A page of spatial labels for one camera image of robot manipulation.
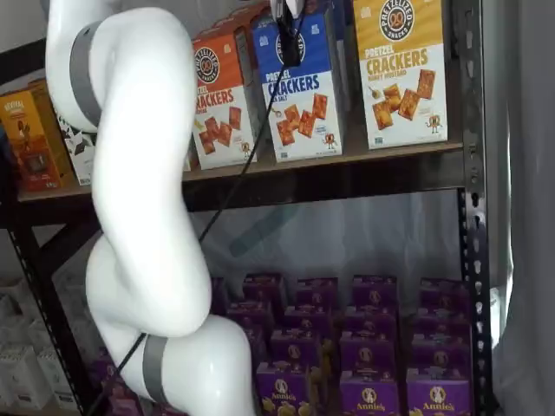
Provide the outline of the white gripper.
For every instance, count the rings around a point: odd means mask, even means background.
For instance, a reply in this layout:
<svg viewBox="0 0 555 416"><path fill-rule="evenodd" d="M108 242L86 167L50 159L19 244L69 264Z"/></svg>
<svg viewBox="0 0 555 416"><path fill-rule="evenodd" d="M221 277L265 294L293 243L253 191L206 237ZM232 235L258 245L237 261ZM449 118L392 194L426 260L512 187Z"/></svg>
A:
<svg viewBox="0 0 555 416"><path fill-rule="evenodd" d="M300 16L304 9L304 0L270 0L273 16L285 16L287 12L292 16Z"/></svg>

